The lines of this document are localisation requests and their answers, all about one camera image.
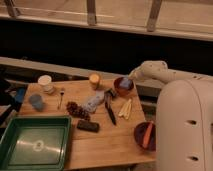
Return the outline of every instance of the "chocolate bar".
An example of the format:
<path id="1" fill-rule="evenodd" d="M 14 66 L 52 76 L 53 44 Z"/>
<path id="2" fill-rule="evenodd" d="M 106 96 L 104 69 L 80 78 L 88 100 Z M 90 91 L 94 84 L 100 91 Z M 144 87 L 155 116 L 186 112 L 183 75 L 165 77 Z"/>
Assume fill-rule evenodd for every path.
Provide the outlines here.
<path id="1" fill-rule="evenodd" d="M 77 128 L 85 131 L 98 132 L 99 131 L 99 123 L 89 122 L 85 120 L 79 120 L 77 124 Z"/>

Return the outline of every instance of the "red bowl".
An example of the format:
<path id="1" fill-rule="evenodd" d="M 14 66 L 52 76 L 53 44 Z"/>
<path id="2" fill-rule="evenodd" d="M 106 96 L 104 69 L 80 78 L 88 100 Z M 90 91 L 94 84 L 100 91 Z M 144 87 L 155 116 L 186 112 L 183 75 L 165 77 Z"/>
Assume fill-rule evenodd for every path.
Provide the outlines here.
<path id="1" fill-rule="evenodd" d="M 131 80 L 131 85 L 129 86 L 129 88 L 124 88 L 120 86 L 121 81 L 124 79 L 124 77 L 119 77 L 117 79 L 115 79 L 114 81 L 114 88 L 115 91 L 120 95 L 120 96 L 126 96 L 127 94 L 129 94 L 131 92 L 131 90 L 134 88 L 134 83 Z"/>
<path id="2" fill-rule="evenodd" d="M 152 132 L 151 132 L 151 135 L 150 135 L 150 140 L 149 140 L 147 148 L 144 148 L 142 146 L 143 138 L 144 138 L 146 129 L 148 128 L 148 125 L 149 125 L 149 122 L 142 122 L 135 127 L 135 130 L 134 130 L 135 141 L 141 148 L 143 148 L 145 150 L 149 150 L 149 151 L 155 151 L 156 150 L 155 125 L 153 125 Z"/>

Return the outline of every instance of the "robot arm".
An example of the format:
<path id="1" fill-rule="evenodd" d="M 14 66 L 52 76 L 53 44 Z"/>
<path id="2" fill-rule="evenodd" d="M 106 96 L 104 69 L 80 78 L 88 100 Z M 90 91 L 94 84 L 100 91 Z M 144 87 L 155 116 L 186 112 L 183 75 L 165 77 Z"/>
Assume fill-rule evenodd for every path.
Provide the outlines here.
<path id="1" fill-rule="evenodd" d="M 138 81 L 157 79 L 163 83 L 175 80 L 195 79 L 213 82 L 213 77 L 186 71 L 169 69 L 164 61 L 145 61 L 130 73 L 130 78 Z"/>

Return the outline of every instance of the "white container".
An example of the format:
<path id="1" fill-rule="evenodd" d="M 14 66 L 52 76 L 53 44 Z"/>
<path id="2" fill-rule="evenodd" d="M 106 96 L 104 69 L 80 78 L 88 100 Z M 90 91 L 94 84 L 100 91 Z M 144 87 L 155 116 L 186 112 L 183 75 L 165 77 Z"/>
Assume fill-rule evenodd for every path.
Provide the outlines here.
<path id="1" fill-rule="evenodd" d="M 42 87 L 43 91 L 47 94 L 51 94 L 54 91 L 52 78 L 49 75 L 40 76 L 38 79 L 38 84 Z"/>

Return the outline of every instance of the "green tray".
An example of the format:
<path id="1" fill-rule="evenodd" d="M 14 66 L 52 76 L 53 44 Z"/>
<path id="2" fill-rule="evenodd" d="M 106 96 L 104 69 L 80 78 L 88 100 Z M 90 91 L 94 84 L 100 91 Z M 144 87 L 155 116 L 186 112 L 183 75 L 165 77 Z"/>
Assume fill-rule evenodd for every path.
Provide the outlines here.
<path id="1" fill-rule="evenodd" d="M 17 117 L 0 142 L 0 170 L 63 170 L 70 117 Z"/>

